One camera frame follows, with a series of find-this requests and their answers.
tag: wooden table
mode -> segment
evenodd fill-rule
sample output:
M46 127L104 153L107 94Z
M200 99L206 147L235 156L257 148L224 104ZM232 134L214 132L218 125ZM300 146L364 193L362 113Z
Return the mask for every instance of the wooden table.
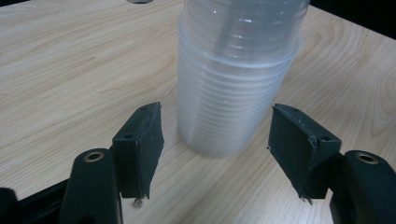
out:
M37 0L0 8L0 186L20 199L70 175L74 158L161 101L165 145L150 200L125 223L332 223L331 193L298 198L267 146L203 157L177 134L177 15L183 0ZM303 47L275 102L396 168L396 42L309 8Z

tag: clear plastic cup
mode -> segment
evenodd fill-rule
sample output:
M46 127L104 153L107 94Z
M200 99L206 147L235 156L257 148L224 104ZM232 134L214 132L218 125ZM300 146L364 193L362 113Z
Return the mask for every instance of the clear plastic cup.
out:
M208 156L242 151L300 44L309 0L186 0L178 20L177 127Z

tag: wood grain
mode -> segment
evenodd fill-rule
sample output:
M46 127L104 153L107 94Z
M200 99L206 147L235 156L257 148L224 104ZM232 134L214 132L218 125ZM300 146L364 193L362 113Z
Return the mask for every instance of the wood grain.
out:
M266 150L271 112L249 148L203 157L177 134L182 0L30 1L0 8L0 186L19 198L60 182L73 159L161 101L165 146L150 200L125 223L332 223L331 193L301 201ZM396 42L309 8L303 46L275 102L293 105L396 168Z

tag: screw hole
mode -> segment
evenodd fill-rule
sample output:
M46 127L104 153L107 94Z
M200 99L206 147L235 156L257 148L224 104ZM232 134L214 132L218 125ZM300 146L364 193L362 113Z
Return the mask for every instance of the screw hole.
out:
M132 133L127 133L127 134L124 135L124 138L125 139L131 139L131 138L134 138L134 135Z
M320 138L319 138L320 140L322 140L322 141L330 141L330 140L332 140L330 137L328 137L328 136L321 136Z
M369 154L358 153L357 157L360 161L363 161L365 163L372 164L372 165L378 164L378 160Z
M101 160L105 154L103 152L92 152L85 156L84 161L85 162L94 162L94 161L99 161Z

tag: table surface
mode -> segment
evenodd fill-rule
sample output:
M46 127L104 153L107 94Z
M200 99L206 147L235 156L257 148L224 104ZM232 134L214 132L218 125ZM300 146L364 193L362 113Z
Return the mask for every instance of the table surface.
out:
M332 223L298 198L266 149L271 112L243 153L211 159L177 133L177 15L183 0L37 0L0 8L0 186L20 199L70 175L141 105L163 105L150 200L125 223ZM310 7L275 102L300 108L396 168L396 42Z

